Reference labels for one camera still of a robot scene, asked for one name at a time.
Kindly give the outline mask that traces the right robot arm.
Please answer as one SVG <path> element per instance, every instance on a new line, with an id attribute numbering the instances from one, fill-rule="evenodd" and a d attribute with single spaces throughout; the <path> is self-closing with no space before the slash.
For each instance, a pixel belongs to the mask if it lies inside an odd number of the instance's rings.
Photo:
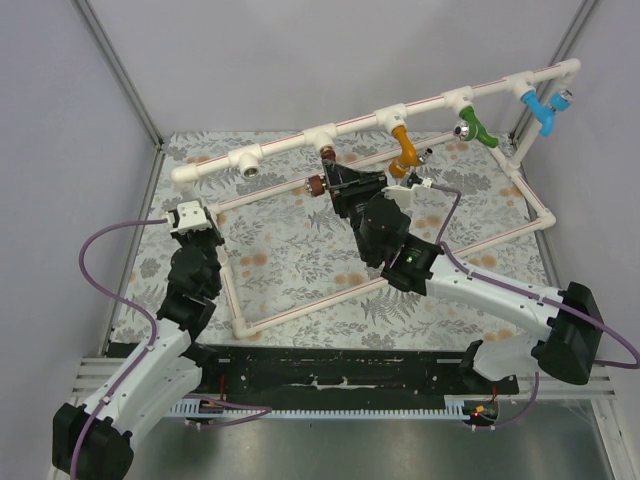
<path id="1" fill-rule="evenodd" d="M 328 192 L 335 213 L 348 220 L 361 260 L 377 268 L 402 292 L 456 301 L 522 329 L 503 341 L 479 340 L 460 366 L 468 383 L 488 384 L 542 371 L 572 385 L 588 383 L 602 336 L 602 318 L 589 288 L 572 282 L 564 290 L 494 275 L 457 259 L 442 241 L 410 232 L 406 214 L 418 189 L 433 189 L 429 178 L 410 174 L 390 186 L 382 171 L 360 171 L 331 160 L 313 193 Z"/>

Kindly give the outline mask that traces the orange water faucet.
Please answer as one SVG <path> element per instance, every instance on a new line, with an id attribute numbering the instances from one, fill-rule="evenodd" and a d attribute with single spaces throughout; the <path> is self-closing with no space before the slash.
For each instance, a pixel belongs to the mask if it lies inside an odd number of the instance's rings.
<path id="1" fill-rule="evenodd" d="M 395 157 L 389 164 L 389 173 L 394 179 L 404 178 L 413 168 L 419 167 L 426 163 L 427 158 L 433 154 L 433 150 L 427 147 L 419 154 L 410 141 L 406 127 L 403 125 L 396 126 L 391 135 L 398 141 L 401 153 Z"/>

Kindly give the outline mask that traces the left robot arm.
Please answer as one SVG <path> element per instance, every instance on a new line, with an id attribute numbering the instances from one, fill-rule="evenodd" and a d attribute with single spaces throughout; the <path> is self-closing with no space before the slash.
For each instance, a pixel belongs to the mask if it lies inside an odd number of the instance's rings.
<path id="1" fill-rule="evenodd" d="M 134 452 L 164 415 L 202 379 L 212 349 L 197 339 L 222 289 L 218 249 L 224 240 L 210 211 L 186 201 L 163 218 L 179 244 L 166 296 L 150 331 L 109 379 L 80 405 L 53 419 L 52 464 L 73 479 L 122 479 Z"/>

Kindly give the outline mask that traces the brown water faucet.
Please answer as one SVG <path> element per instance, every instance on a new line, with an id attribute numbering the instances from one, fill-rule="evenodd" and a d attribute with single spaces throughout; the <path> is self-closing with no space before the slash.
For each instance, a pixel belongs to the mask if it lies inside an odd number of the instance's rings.
<path id="1" fill-rule="evenodd" d="M 320 150 L 322 170 L 306 179 L 305 187 L 311 197 L 323 195 L 326 191 L 326 166 L 336 161 L 336 153 L 333 146 L 325 146 Z"/>

